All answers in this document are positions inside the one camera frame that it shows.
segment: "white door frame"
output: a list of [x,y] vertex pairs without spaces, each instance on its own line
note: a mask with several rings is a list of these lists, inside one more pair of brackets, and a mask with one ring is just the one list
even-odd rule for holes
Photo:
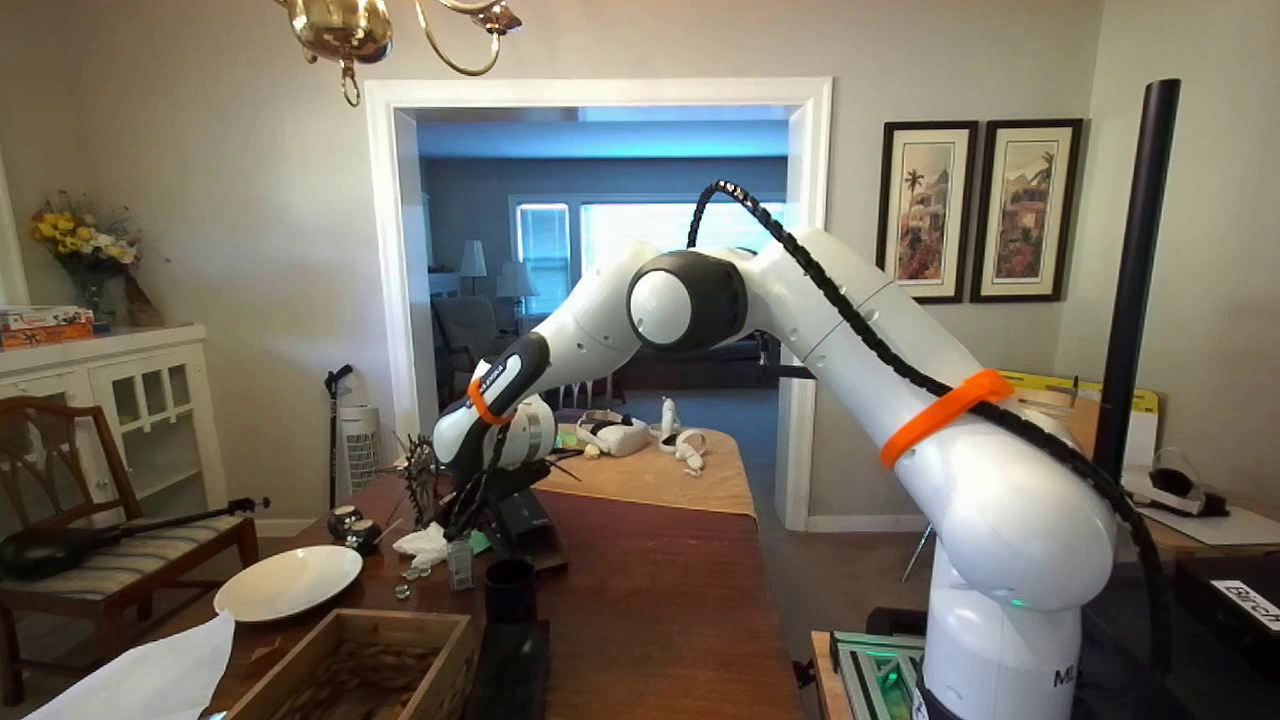
[[[681,75],[681,79],[367,79],[367,152],[373,152],[373,212],[386,329],[386,390],[393,423],[399,437],[436,423],[431,396],[416,380],[411,354],[411,284],[402,254],[402,198],[396,118],[447,113],[447,110],[786,110],[786,202],[797,238],[822,228],[827,215],[827,131],[832,131],[832,79],[827,75]],[[811,479],[811,384],[779,384],[779,459],[777,459],[777,513],[785,527],[808,524]]]
[[15,247],[18,233],[8,203],[8,180],[0,162],[0,306],[28,306],[22,254]]

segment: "framed picture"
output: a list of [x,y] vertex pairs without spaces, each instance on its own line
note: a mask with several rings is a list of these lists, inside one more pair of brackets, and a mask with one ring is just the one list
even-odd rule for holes
[[921,306],[959,300],[977,123],[885,123],[877,263]]
[[1078,131],[1083,121],[986,123],[971,300],[1058,300]]

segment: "cup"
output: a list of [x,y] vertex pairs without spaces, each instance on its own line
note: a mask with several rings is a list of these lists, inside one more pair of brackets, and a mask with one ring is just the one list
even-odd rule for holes
[[482,619],[531,623],[535,619],[535,571],[520,558],[502,558],[482,569]]

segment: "white cabinet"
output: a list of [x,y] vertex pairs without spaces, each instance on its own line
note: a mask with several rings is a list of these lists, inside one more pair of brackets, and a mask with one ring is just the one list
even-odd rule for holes
[[101,404],[130,489],[155,518],[226,503],[202,373],[202,329],[0,354],[0,396]]

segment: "white paper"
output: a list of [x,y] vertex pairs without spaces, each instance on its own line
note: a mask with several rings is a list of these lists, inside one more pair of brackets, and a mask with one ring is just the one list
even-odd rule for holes
[[1199,546],[1280,546],[1280,524],[1240,503],[1227,503],[1231,518],[1177,518],[1159,510],[1140,513]]
[[215,616],[188,634],[140,646],[113,664],[97,667],[55,700],[33,712],[33,720],[101,720],[101,716],[148,716],[148,720],[197,720],[220,677],[226,672],[236,619]]
[[416,571],[431,571],[447,558],[447,540],[438,524],[416,527],[393,546],[399,558],[411,558]]

